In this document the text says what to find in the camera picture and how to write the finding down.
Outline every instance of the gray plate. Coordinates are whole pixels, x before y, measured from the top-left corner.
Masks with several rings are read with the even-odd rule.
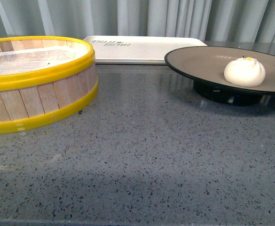
[[[226,81],[224,77],[226,65],[243,56],[258,59],[266,69],[266,77],[257,87],[237,86]],[[165,62],[183,76],[216,87],[246,93],[275,95],[275,56],[273,55],[240,48],[201,46],[173,50],[166,54]]]

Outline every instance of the white bun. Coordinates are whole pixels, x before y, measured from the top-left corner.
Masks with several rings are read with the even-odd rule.
[[[227,81],[237,86],[256,87],[265,79],[266,70],[257,59],[247,57],[229,62],[224,75]]]

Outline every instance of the gray curtain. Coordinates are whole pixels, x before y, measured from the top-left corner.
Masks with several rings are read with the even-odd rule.
[[[0,37],[26,35],[275,43],[275,0],[0,0]]]

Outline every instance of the yellow plastic band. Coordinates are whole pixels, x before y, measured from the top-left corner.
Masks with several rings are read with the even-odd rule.
[[[13,40],[65,40],[81,43],[89,49],[86,55],[67,62],[65,64],[39,69],[24,73],[15,73],[9,75],[0,75],[0,91],[10,90],[10,89],[20,89],[30,86],[36,86],[59,79],[66,78],[73,74],[88,68],[95,60],[93,46],[80,39],[58,37],[58,36],[25,36],[25,37],[12,37],[12,38],[2,38],[0,42],[3,41],[13,41]]]
[[[96,96],[98,92],[98,80],[93,90],[78,101],[63,107],[59,110],[49,112],[47,114],[35,117],[20,119],[15,121],[0,122],[0,134],[21,132],[28,129],[35,129],[53,122],[62,120],[87,106]]]

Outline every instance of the gray speckled countertop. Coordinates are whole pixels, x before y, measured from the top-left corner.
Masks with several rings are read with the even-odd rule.
[[[0,225],[275,225],[275,97],[215,103],[167,66],[97,74],[82,114],[0,135]]]

